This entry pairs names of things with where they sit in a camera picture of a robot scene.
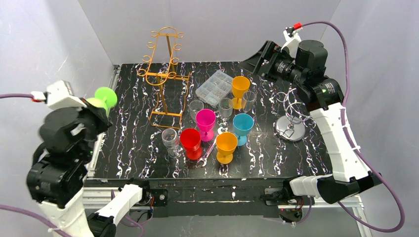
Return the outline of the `red wine glass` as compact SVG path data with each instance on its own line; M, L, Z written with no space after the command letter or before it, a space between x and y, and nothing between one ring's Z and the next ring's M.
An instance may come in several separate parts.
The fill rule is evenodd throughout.
M180 143L190 160L198 160L202 156L201 136L194 128L187 128L180 134Z

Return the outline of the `blue wine glass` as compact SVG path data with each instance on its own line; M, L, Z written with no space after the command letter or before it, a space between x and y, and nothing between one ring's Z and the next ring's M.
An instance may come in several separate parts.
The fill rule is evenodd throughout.
M254 126L253 118L245 113L237 114L233 118L233 133L238 139L238 146L243 146L247 142L247 135Z

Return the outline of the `clear wine glass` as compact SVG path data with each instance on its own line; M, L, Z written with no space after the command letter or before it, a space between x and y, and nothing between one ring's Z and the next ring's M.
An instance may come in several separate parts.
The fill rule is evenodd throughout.
M180 139L173 128L166 128L162 132L162 142L167 148L168 154L171 158L178 158L181 156Z

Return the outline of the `orange glass yellow base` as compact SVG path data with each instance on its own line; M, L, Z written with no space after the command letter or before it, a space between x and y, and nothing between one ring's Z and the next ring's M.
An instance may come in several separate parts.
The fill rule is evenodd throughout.
M234 77L232 80L232 94L234 98L233 101L233 109L239 110L242 108L242 97L245 92L249 90L250 87L250 80L244 76L237 76Z

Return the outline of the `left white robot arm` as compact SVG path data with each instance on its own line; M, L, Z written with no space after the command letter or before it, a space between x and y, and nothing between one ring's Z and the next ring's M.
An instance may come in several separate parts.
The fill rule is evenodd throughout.
M130 209L150 198L148 181L130 179L103 208L85 213L86 165L98 136L112 125L109 110L117 104L116 93L100 87L85 99L75 96L67 81L59 80L30 97L51 110L39 128L42 143L26 178L32 199L52 223L55 236L113 237Z

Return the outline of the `clear stemless glass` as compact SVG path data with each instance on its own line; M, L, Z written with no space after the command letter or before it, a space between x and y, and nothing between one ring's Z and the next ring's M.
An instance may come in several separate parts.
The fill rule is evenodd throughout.
M233 113L233 101L230 98L223 98L218 103L218 112L223 120L228 120Z

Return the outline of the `clear champagne flute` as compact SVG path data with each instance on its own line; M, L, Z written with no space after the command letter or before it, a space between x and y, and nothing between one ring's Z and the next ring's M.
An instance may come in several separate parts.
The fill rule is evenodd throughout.
M244 113L248 113L252 110L256 101L256 94L252 91L246 91L242 97L242 110Z

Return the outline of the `green wine glass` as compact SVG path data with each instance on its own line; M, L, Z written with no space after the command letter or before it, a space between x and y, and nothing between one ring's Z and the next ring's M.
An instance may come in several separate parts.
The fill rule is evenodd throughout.
M110 109L116 106L118 98L113 89L100 87L95 91L94 97L87 98L86 101L94 107L104 109L106 116L109 116Z

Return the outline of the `pink wine glass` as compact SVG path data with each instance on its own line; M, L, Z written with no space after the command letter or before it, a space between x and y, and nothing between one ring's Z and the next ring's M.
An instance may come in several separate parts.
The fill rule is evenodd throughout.
M210 109L202 109L196 115L196 124L199 130L200 138L203 142L209 142L214 137L214 125L216 115Z

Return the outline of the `orange glass yellow foot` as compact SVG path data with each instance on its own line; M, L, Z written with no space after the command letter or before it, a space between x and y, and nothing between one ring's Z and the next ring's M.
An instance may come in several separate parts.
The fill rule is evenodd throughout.
M238 145L237 137L230 132L223 132L216 139L217 161L229 164L233 160L233 153Z

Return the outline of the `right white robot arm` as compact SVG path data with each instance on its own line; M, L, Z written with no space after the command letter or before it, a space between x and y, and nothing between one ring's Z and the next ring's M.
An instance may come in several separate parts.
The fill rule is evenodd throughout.
M332 163L332 174L286 179L275 199L300 196L322 198L329 204L362 193L382 183L356 153L344 115L344 94L335 79L325 75L328 52L317 40L301 40L294 28L285 31L283 46L268 40L240 68L266 80L284 80L296 87L298 97L319 128Z

